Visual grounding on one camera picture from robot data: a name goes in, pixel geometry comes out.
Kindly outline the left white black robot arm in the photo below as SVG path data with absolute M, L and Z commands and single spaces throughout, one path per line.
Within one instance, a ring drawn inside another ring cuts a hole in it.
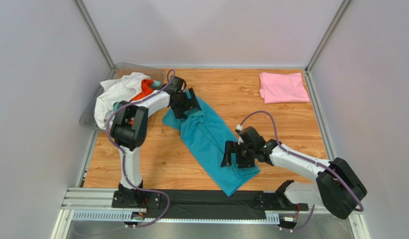
M 121 101 L 111 115 L 107 133 L 118 147 L 122 177 L 114 192 L 113 208 L 139 208 L 146 205 L 150 196 L 158 199 L 161 193 L 143 188 L 140 173 L 140 149 L 145 142 L 148 118 L 163 108 L 170 108 L 176 119 L 186 119 L 187 111 L 201 109 L 193 89 L 188 89 L 184 79 L 171 76 L 168 82 L 153 90 L 148 96 Z

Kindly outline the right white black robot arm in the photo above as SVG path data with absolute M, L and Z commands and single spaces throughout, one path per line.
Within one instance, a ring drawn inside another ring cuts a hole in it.
M 251 126 L 237 132 L 239 139 L 225 142 L 221 167 L 235 165 L 238 169 L 251 169 L 259 161 L 288 169 L 311 181 L 285 181 L 276 190 L 282 205 L 323 206 L 340 219 L 348 218 L 353 211 L 363 211 L 362 200 L 368 191 L 346 160 L 311 157 L 278 139 L 265 140 Z

